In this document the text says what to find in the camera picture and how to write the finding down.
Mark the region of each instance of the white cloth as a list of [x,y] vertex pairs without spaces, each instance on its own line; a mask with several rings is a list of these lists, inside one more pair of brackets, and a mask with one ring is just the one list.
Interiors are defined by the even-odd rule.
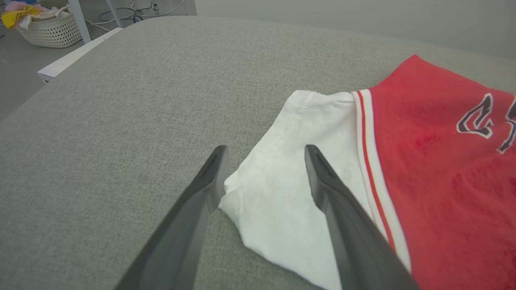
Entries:
[[42,12],[39,15],[32,15],[32,14],[27,15],[18,22],[18,25],[23,29],[28,29],[29,24],[32,22],[33,18],[48,18],[48,17],[52,17],[54,15],[58,18],[65,18],[66,16],[70,15],[68,12],[65,12],[65,11],[61,11],[59,14],[56,14],[57,11],[58,11],[58,9],[56,7],[52,7],[51,10],[49,10],[47,12]]
[[372,218],[359,162],[356,110],[350,93],[294,92],[225,181],[219,205],[246,247],[329,290],[341,289],[341,283],[326,217],[312,199],[304,146],[319,147]]

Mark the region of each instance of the gray upholstered table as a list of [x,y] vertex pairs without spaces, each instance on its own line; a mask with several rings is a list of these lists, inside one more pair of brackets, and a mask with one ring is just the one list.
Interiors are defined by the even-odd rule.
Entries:
[[[0,288],[110,289],[212,149],[234,171],[297,89],[376,85],[419,54],[516,92],[516,62],[416,42],[168,17],[95,47],[0,124]],[[313,289],[211,216],[197,289]]]

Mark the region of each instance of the white stand leg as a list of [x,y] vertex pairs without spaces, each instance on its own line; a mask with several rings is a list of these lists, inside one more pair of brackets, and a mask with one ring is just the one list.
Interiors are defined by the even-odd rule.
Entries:
[[115,18],[115,22],[117,23],[118,27],[124,28],[122,26],[122,22],[120,21],[120,17],[117,15],[117,10],[113,7],[113,3],[111,3],[111,0],[106,0],[107,6],[109,6],[109,10],[111,10],[111,14],[113,14],[113,17]]
[[79,27],[80,36],[82,36],[84,44],[90,42],[90,32],[86,26],[86,21],[84,21],[84,15],[80,8],[79,0],[68,0],[68,4],[70,4],[70,8],[72,9],[73,16],[75,17],[75,21]]

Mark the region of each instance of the wicker basket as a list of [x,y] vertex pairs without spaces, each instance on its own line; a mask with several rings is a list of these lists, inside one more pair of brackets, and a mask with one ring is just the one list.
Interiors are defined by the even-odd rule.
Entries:
[[33,18],[28,29],[23,29],[19,25],[16,29],[28,42],[37,46],[56,48],[71,46],[82,37],[72,13],[65,17],[59,15],[64,10],[69,12],[69,8],[68,5],[61,8],[56,16],[49,18]]

